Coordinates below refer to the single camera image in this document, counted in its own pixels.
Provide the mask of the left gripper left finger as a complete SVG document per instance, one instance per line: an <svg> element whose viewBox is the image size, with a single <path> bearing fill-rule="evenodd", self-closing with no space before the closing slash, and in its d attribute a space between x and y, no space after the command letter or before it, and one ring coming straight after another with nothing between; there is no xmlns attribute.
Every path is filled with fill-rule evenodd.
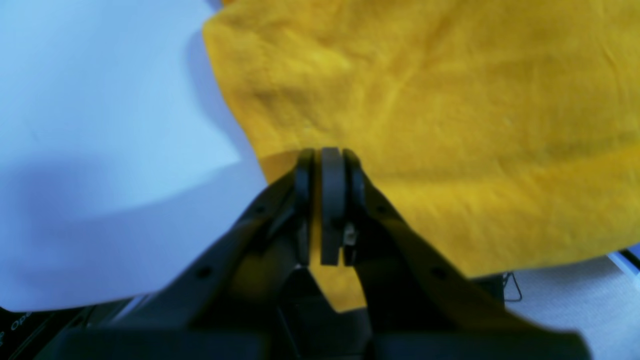
<svg viewBox="0 0 640 360"><path fill-rule="evenodd" d="M169 287L125 316L64 331L51 358L267 360L281 292L310 262L314 158L302 150Z"/></svg>

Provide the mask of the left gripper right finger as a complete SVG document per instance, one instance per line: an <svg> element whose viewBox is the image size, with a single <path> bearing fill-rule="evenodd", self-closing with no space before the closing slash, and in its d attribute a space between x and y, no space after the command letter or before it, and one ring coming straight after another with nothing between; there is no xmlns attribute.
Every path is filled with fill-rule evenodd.
<svg viewBox="0 0 640 360"><path fill-rule="evenodd" d="M589 360L576 333L505 310L413 231L351 150L320 151L321 262L354 269L375 360Z"/></svg>

